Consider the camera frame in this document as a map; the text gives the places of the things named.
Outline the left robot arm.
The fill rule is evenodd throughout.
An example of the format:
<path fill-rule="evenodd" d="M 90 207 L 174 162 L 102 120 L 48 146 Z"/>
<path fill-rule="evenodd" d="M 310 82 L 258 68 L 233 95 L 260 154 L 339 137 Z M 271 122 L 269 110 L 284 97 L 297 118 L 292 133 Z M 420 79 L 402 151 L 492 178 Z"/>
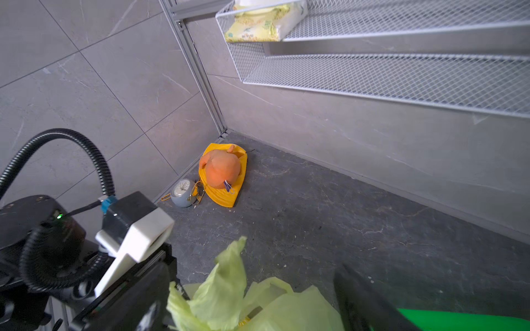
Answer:
<path fill-rule="evenodd" d="M 103 206 L 95 241 L 53 198 L 1 210 L 1 329 L 168 330 L 173 220 L 142 193 Z"/>

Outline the yellow-green plastic bag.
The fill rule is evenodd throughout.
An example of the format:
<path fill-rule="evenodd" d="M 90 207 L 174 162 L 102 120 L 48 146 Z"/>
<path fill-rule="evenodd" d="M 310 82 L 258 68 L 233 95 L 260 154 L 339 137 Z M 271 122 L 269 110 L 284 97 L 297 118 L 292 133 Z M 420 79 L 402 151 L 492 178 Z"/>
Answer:
<path fill-rule="evenodd" d="M 166 309 L 177 330 L 343 330 L 340 314 L 315 286 L 295 292 L 277 277 L 248 284 L 246 243 L 240 237 L 219 253 L 206 281 L 190 285 L 189 300 L 169 285 Z"/>

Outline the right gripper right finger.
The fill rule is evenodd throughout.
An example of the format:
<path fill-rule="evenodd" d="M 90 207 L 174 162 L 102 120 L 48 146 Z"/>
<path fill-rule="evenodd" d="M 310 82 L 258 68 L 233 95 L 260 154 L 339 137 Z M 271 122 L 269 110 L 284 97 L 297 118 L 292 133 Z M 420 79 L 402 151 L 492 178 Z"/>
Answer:
<path fill-rule="evenodd" d="M 349 266 L 335 269 L 333 285 L 345 330 L 419 329 Z"/>

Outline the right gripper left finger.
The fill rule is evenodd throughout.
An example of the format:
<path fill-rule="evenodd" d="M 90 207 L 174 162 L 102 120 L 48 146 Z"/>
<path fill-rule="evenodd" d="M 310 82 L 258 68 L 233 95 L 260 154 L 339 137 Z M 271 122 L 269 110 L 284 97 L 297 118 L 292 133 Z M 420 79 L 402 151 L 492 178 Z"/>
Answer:
<path fill-rule="evenodd" d="M 164 330 L 169 270 L 157 262 L 82 317 L 83 330 Z"/>

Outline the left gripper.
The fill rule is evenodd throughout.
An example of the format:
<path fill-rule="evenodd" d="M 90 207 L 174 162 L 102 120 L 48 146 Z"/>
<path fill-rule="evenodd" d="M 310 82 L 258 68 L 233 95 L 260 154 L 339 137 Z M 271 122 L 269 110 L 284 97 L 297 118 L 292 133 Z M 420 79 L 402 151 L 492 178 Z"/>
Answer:
<path fill-rule="evenodd" d="M 85 307 L 68 329 L 169 330 L 174 323 L 166 306 L 176 279 L 177 259 L 171 245 L 162 244 Z"/>

